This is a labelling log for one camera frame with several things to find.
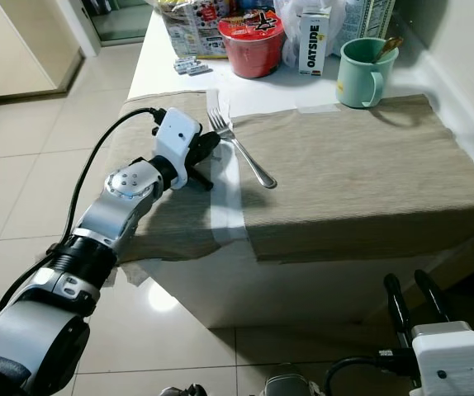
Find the plastic bag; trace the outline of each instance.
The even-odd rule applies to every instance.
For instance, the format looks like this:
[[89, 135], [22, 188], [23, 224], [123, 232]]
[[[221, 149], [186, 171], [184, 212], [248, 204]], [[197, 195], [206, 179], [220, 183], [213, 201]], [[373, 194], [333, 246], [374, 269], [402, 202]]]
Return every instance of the plastic bag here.
[[333, 52], [334, 39], [342, 29], [347, 12], [346, 0], [274, 0], [276, 14], [281, 18], [287, 40], [283, 46], [283, 62], [291, 68], [296, 66], [300, 53], [300, 15], [306, 6], [332, 7], [329, 19], [329, 33], [327, 35], [327, 49], [325, 56]]
[[155, 0], [177, 56], [225, 58], [217, 25], [236, 9], [235, 0]]

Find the white box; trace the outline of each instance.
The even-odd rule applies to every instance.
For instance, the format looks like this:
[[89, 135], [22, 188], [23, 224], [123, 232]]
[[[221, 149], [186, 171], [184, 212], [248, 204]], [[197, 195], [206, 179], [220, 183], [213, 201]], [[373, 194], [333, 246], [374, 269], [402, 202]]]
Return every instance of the white box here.
[[330, 9], [305, 7], [300, 21], [300, 74], [321, 76], [329, 33]]

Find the mint green mug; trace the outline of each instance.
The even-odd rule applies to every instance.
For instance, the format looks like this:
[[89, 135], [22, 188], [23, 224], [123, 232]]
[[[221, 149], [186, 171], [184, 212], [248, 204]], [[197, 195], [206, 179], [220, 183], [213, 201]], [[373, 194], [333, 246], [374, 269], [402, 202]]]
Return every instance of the mint green mug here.
[[351, 40], [341, 50], [336, 97], [344, 105], [354, 108], [374, 107], [382, 99], [384, 88], [398, 48], [372, 63], [386, 41], [376, 38]]

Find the metal fork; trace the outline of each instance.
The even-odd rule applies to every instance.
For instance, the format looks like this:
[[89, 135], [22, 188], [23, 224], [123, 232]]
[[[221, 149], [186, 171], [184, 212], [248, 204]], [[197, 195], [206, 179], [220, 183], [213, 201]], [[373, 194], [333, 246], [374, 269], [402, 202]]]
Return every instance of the metal fork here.
[[256, 163], [252, 156], [248, 153], [248, 151], [246, 151], [246, 148], [244, 148], [244, 146], [237, 140], [233, 131], [230, 129], [228, 124], [226, 124], [226, 121], [224, 121], [222, 115], [220, 115], [219, 109], [209, 109], [207, 112], [207, 116], [210, 119], [211, 126], [213, 127], [215, 132], [219, 134], [222, 139], [228, 140], [233, 143], [234, 146], [240, 151], [240, 153], [243, 154], [244, 159], [252, 168], [252, 171], [254, 171], [254, 174], [257, 177], [257, 180], [259, 180], [259, 183], [261, 183], [261, 185], [266, 188], [275, 188], [277, 186], [276, 179], [270, 176], [268, 172], [265, 171], [263, 167], [261, 167], [261, 165]]

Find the red container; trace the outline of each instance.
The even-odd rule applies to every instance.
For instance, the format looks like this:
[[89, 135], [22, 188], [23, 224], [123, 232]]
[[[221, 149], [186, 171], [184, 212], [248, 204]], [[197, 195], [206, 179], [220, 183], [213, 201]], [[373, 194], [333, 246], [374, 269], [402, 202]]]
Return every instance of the red container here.
[[281, 61], [284, 38], [281, 19], [273, 10], [248, 10], [219, 21], [234, 73], [257, 78], [273, 73]]

